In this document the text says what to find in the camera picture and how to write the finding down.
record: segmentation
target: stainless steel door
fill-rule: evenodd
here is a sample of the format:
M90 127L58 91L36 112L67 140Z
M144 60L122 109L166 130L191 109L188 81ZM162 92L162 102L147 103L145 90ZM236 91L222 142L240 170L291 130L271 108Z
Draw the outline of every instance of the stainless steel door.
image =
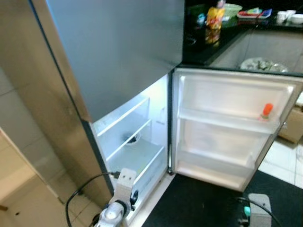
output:
M33 0L81 117L94 122L182 59L183 0Z
M243 191L303 88L303 79L177 69L172 170ZM260 118L273 105L269 118Z

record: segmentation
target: power cord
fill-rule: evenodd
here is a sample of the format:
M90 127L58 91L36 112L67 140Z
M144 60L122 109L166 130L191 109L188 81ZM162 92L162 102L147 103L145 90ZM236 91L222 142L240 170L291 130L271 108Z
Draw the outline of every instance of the power cord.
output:
M274 215L272 212L270 212L267 208L265 208L264 206L262 206L261 204L255 202L255 201L253 201L253 200L249 200L249 199L243 198L243 197L236 197L236 199L239 200L239 201L250 202L250 203L255 204L256 206L260 207L261 209L263 209L264 211L266 211L266 213L268 213L268 214L276 221L276 223L277 223L280 227L282 227L282 224L281 224L281 223L279 222L279 220L275 217L275 215Z
M101 174L98 174L92 178L90 178L88 181L86 181L79 189L77 189L71 196L70 198L67 200L66 204L65 204L65 216L66 216L66 222L67 222L67 225L68 227L72 227L71 225L71 220L70 220L70 215L69 215L69 211L68 211L68 206L71 202L71 200L76 196L78 195L82 189L88 185L91 181L95 180L96 178L100 177L100 176L104 176L104 175L112 175L114 176L114 178L118 178L119 175L120 175L120 172L109 172L109 173L101 173Z

